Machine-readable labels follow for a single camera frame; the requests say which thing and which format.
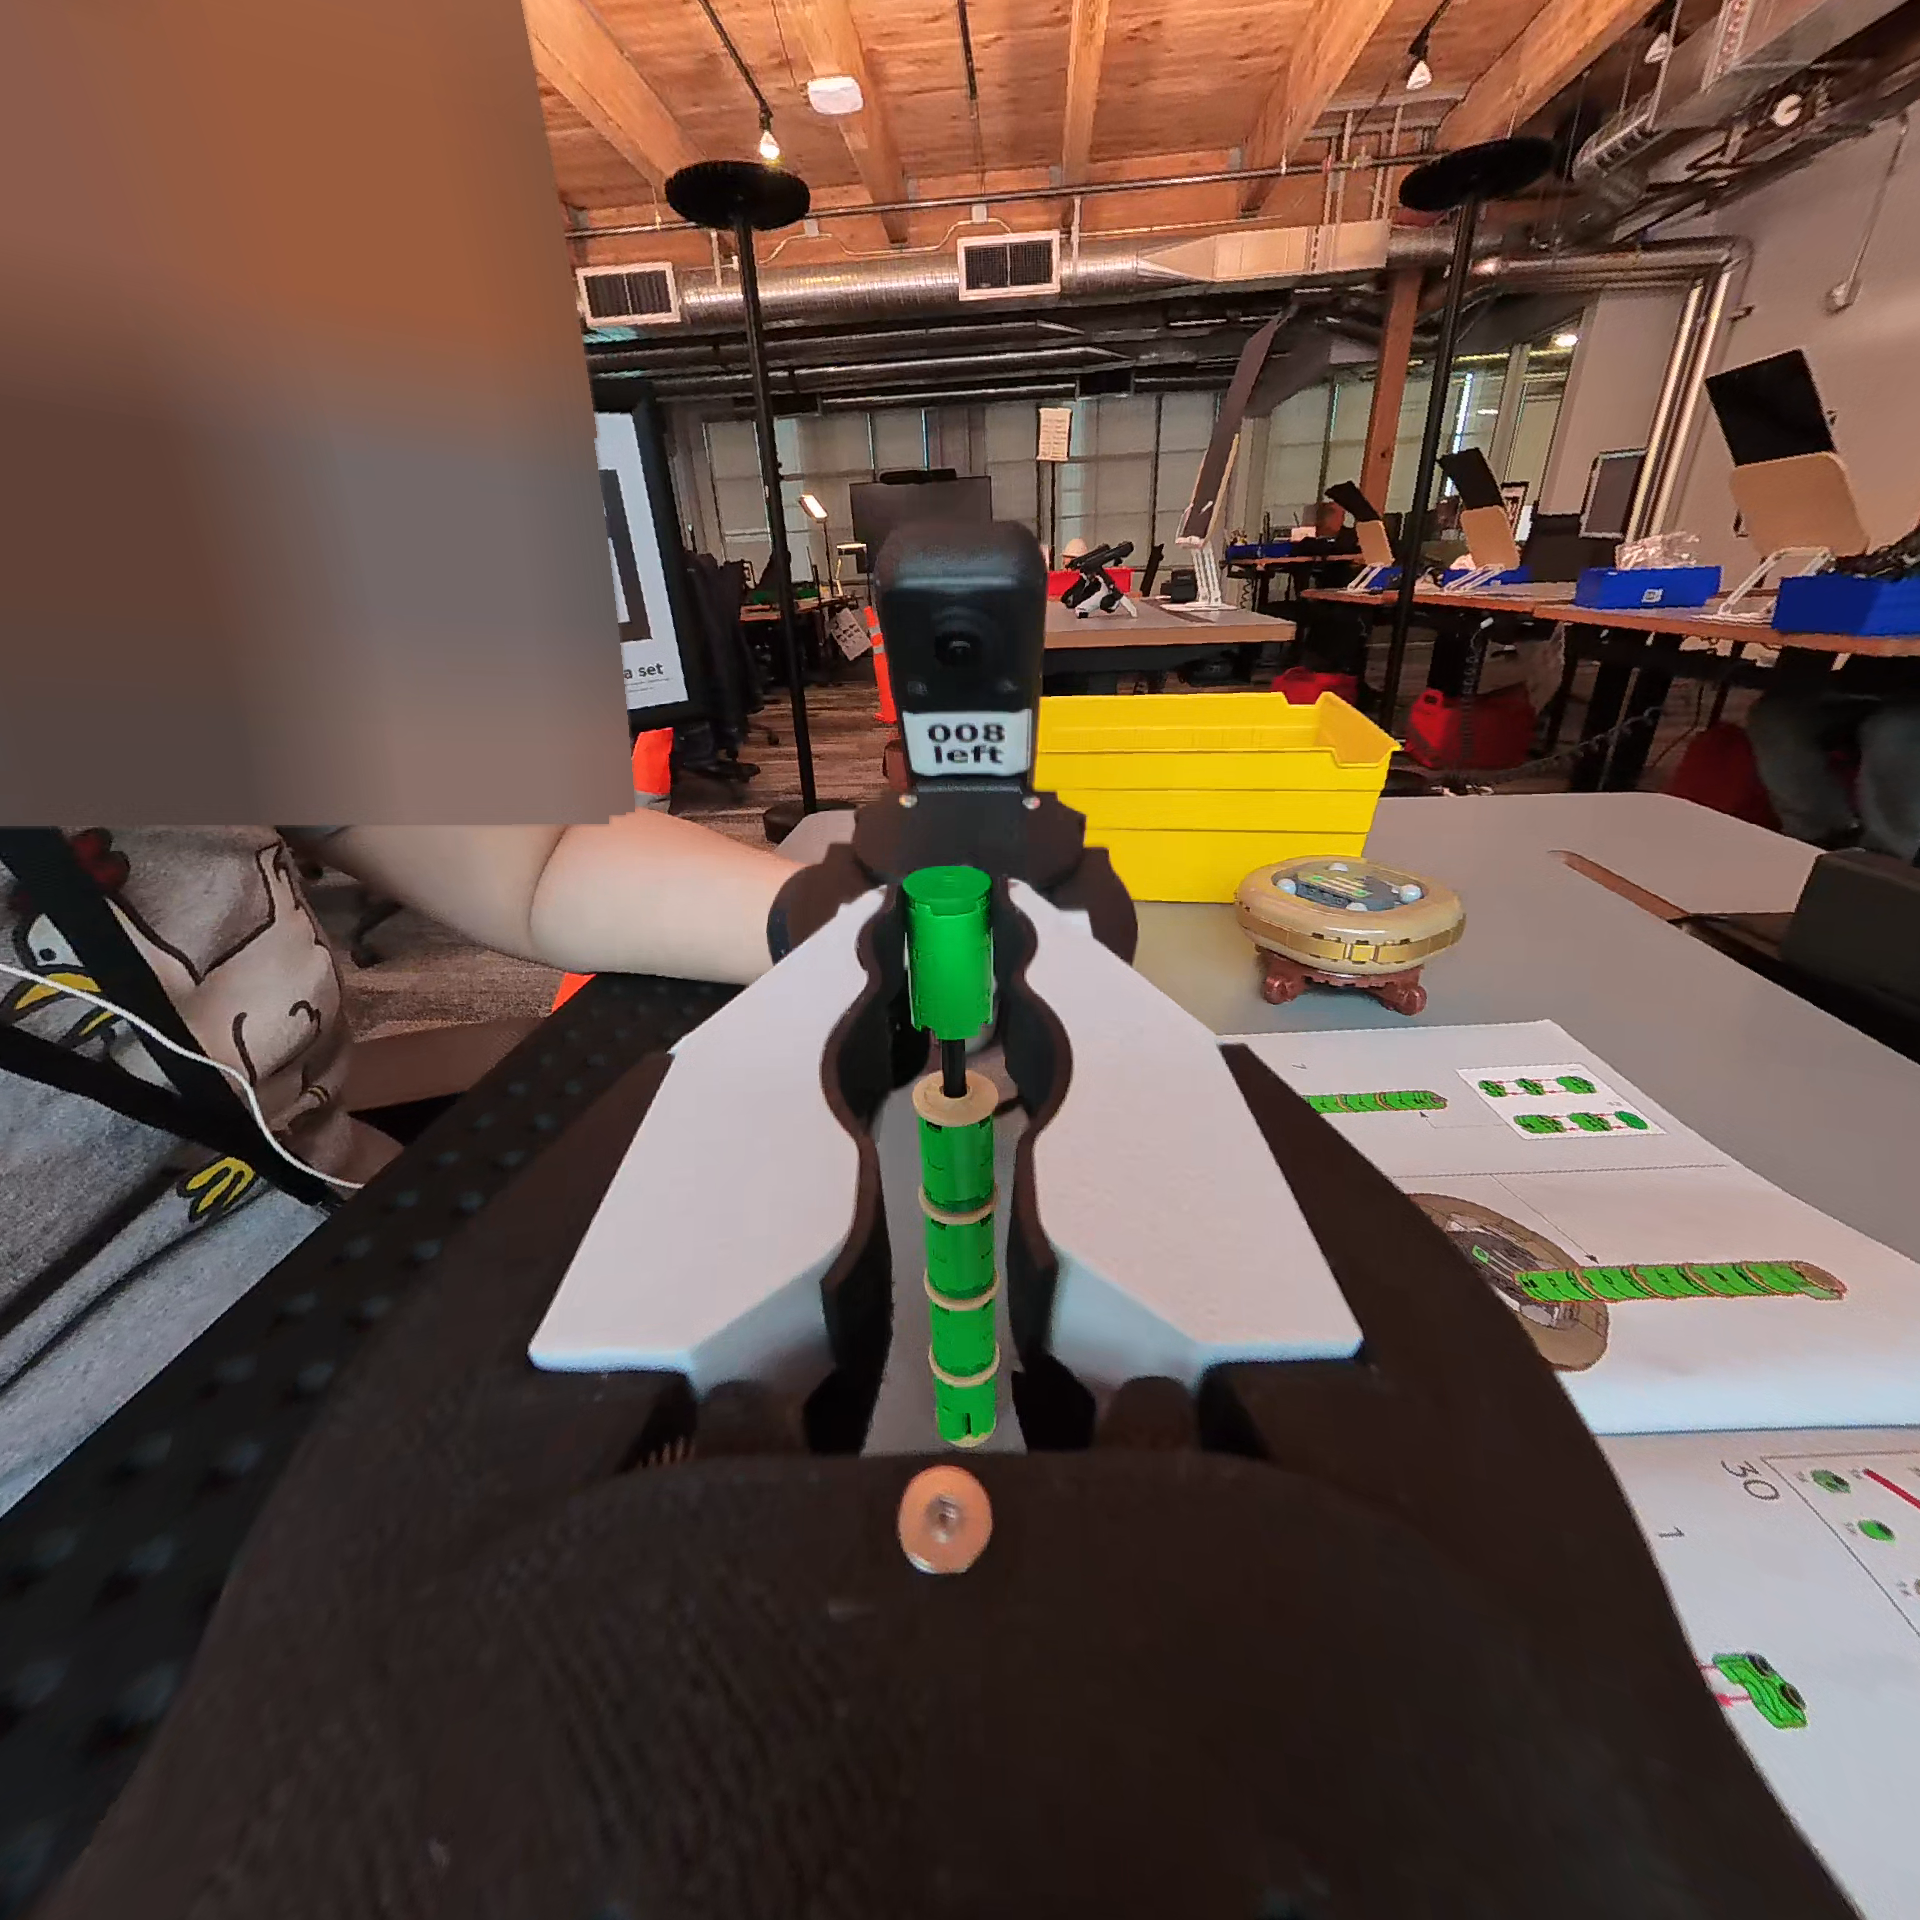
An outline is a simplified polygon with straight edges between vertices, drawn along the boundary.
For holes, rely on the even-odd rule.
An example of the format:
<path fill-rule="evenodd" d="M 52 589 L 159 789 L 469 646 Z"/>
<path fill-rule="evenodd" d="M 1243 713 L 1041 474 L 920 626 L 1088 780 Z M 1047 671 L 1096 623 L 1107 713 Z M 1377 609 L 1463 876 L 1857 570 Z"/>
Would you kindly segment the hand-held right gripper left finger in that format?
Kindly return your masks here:
<path fill-rule="evenodd" d="M 896 893 L 840 903 L 670 1052 L 527 1345 L 560 1375 L 756 1385 L 867 1447 L 896 1275 L 876 1127 L 896 1092 Z"/>

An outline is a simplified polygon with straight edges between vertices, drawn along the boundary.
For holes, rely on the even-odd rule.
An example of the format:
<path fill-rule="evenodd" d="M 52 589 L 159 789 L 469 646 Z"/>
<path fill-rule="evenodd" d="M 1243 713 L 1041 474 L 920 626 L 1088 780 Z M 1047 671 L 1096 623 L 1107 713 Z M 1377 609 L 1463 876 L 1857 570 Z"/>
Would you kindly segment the black case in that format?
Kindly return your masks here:
<path fill-rule="evenodd" d="M 1854 1031 L 1917 1061 L 1917 868 L 1820 852 L 1788 914 L 1701 914 L 1694 940 Z"/>

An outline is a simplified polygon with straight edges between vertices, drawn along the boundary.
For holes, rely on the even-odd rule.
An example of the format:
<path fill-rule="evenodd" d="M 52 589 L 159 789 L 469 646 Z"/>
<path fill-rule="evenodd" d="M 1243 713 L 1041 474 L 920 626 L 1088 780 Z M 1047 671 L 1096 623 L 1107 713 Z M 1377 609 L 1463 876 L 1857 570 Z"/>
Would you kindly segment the yellow plastic bin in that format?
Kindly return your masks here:
<path fill-rule="evenodd" d="M 1052 694 L 1036 786 L 1137 903 L 1228 906 L 1262 867 L 1357 857 L 1399 743 L 1328 693 Z"/>

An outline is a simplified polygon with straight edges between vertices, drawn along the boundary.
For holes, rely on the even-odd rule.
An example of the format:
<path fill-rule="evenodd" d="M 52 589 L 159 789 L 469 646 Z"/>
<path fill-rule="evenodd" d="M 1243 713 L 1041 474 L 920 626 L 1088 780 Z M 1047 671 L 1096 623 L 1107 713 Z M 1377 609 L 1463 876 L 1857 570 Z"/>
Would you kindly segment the black pole stand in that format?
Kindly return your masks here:
<path fill-rule="evenodd" d="M 1487 202 L 1509 202 L 1536 186 L 1549 170 L 1551 146 L 1537 135 L 1505 135 L 1441 154 L 1419 165 L 1399 190 L 1404 210 L 1451 213 L 1453 246 L 1446 268 L 1446 290 L 1431 359 L 1431 386 L 1423 434 L 1412 470 L 1412 494 L 1400 523 L 1399 589 L 1390 618 L 1387 653 L 1377 701 L 1377 722 L 1393 729 L 1412 598 L 1423 575 L 1423 542 L 1433 508 L 1433 479 L 1445 429 L 1448 425 L 1448 389 L 1456 361 L 1461 311 L 1471 276 L 1475 242 L 1481 210 Z"/>
<path fill-rule="evenodd" d="M 765 841 L 779 849 L 807 815 L 822 809 L 847 809 L 847 803 L 822 803 L 819 793 L 756 261 L 756 235 L 797 225 L 809 213 L 809 190 L 797 175 L 769 159 L 695 159 L 667 179 L 665 197 L 683 221 L 709 229 L 711 233 L 728 233 L 735 244 L 740 327 L 750 361 L 752 418 L 774 575 L 779 653 L 799 780 L 796 801 L 777 801 L 761 814 Z"/>

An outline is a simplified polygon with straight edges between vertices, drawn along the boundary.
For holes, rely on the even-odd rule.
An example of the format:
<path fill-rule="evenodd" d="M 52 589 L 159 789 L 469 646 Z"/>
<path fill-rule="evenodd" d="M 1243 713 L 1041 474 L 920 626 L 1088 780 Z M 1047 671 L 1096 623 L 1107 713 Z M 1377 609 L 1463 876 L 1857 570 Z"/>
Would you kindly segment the tan round brick pot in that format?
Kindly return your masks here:
<path fill-rule="evenodd" d="M 1400 1017 L 1423 1013 L 1423 966 L 1468 925 L 1451 886 L 1357 855 L 1300 855 L 1249 870 L 1233 917 L 1255 946 L 1263 1003 L 1340 990 Z"/>

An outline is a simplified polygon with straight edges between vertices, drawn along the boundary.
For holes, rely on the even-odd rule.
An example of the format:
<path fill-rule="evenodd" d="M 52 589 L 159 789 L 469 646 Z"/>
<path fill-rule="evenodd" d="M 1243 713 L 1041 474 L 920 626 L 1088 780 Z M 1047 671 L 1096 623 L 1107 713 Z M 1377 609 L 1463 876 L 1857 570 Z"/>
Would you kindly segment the black monitor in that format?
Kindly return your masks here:
<path fill-rule="evenodd" d="M 876 573 L 889 538 L 904 525 L 973 525 L 995 519 L 991 479 L 952 470 L 912 470 L 855 482 L 847 489 L 847 508 L 852 542 L 863 548 L 869 573 Z"/>

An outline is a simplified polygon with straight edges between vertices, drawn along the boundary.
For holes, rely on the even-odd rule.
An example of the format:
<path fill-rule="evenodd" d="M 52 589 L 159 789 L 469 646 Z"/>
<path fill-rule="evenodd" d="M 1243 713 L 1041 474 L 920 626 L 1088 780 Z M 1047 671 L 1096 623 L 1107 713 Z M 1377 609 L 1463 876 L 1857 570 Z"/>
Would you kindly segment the wooden strip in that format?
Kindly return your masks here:
<path fill-rule="evenodd" d="M 1675 925 L 1675 924 L 1685 924 L 1688 919 L 1688 911 L 1683 906 L 1671 903 L 1664 897 L 1653 893 L 1649 890 L 1637 885 L 1633 879 L 1630 879 L 1625 876 L 1617 876 L 1615 870 L 1604 868 L 1603 865 L 1597 865 L 1595 859 L 1591 859 L 1585 855 L 1579 855 L 1579 852 L 1565 850 L 1565 849 L 1557 849 L 1557 850 L 1551 850 L 1551 857 L 1561 867 L 1565 867 L 1569 873 L 1597 885 L 1608 897 L 1628 901 L 1638 911 L 1644 911 L 1644 914 L 1648 914 L 1648 917 L 1653 917 L 1662 924 Z"/>

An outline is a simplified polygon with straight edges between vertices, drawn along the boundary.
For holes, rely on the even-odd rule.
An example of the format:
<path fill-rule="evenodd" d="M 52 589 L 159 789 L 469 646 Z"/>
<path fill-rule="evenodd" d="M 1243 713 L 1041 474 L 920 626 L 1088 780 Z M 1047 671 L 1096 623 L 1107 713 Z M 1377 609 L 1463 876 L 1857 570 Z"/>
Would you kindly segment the orange traffic cone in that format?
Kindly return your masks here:
<path fill-rule="evenodd" d="M 632 809 L 670 811 L 673 732 L 670 726 L 637 732 L 631 745 Z M 567 972 L 549 1005 L 556 1014 L 571 996 L 591 983 L 591 974 Z"/>

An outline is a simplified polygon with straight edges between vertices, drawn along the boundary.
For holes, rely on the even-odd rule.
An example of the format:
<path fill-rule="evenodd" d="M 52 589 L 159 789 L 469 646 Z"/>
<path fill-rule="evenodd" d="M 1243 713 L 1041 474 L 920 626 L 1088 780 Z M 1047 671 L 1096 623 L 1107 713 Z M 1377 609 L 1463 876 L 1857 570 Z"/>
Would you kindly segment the green cylinder brick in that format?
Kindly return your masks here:
<path fill-rule="evenodd" d="M 991 1023 L 991 877 L 929 867 L 900 879 L 908 1005 L 937 1043 L 971 1043 Z"/>

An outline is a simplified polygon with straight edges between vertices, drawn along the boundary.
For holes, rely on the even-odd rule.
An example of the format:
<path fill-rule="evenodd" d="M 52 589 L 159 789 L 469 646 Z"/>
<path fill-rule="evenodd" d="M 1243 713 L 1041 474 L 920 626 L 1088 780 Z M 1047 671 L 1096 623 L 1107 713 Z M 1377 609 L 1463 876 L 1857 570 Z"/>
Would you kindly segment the long wooden background table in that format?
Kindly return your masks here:
<path fill-rule="evenodd" d="M 1545 708 L 1536 755 L 1505 773 L 1421 769 L 1428 785 L 1513 785 L 1528 774 L 1568 770 L 1579 793 L 1633 789 L 1648 769 L 1653 738 L 1677 681 L 1711 693 L 1716 722 L 1732 687 L 1761 687 L 1780 665 L 1847 659 L 1917 659 L 1917 637 L 1867 639 L 1788 635 L 1758 619 L 1726 618 L 1715 609 L 1604 612 L 1513 588 L 1446 591 L 1419 588 L 1409 626 L 1457 652 L 1457 693 L 1481 693 L 1492 637 L 1513 631 L 1563 643 L 1563 665 Z"/>

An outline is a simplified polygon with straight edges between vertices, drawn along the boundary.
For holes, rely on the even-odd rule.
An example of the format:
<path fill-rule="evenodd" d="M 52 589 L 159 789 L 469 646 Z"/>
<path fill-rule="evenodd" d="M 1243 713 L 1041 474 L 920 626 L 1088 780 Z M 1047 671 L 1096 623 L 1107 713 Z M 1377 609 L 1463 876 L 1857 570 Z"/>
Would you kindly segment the person's grey printed shirt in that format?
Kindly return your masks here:
<path fill-rule="evenodd" d="M 5 829 L 5 1507 L 397 1159 L 303 833 Z"/>

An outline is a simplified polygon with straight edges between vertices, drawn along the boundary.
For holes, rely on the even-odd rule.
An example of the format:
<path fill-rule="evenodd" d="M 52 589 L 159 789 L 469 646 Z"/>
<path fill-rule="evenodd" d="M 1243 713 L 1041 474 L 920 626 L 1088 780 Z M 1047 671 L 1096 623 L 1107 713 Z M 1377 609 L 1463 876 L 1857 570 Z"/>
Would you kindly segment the green stalk with tan rings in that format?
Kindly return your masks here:
<path fill-rule="evenodd" d="M 913 1085 L 933 1422 L 950 1450 L 981 1450 L 997 1428 L 997 1103 L 971 1067 L 961 1098 L 944 1092 L 940 1070 Z"/>

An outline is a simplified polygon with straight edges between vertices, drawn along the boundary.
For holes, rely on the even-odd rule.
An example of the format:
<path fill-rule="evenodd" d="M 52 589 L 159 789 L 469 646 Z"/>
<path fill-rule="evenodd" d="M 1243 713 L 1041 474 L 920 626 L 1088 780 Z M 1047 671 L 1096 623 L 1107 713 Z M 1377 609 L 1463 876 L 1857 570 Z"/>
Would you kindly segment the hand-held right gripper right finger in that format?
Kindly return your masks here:
<path fill-rule="evenodd" d="M 1025 879 L 995 903 L 1024 1130 L 1005 1231 L 1025 1450 L 1086 1450 L 1137 1381 L 1352 1359 L 1359 1323 L 1219 1036 Z"/>

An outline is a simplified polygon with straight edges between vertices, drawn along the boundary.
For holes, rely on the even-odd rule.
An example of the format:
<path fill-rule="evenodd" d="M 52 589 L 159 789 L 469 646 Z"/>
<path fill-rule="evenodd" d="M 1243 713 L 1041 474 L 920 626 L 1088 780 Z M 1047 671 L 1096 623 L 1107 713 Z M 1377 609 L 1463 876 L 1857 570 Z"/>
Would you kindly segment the black tablet on stand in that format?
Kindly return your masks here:
<path fill-rule="evenodd" d="M 1736 531 L 1755 550 L 1863 553 L 1856 489 L 1807 356 L 1790 350 L 1726 367 L 1707 377 L 1704 394 L 1732 461 Z"/>

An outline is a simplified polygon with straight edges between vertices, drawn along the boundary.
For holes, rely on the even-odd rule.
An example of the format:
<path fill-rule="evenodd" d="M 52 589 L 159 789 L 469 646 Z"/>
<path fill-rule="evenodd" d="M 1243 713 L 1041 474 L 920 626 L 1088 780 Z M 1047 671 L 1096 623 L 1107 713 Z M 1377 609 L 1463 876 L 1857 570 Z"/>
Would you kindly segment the building instruction booklet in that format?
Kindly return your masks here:
<path fill-rule="evenodd" d="M 1860 1916 L 1916 1916 L 1916 1261 L 1549 1022 L 1239 1043 L 1524 1325 L 1767 1788 Z"/>

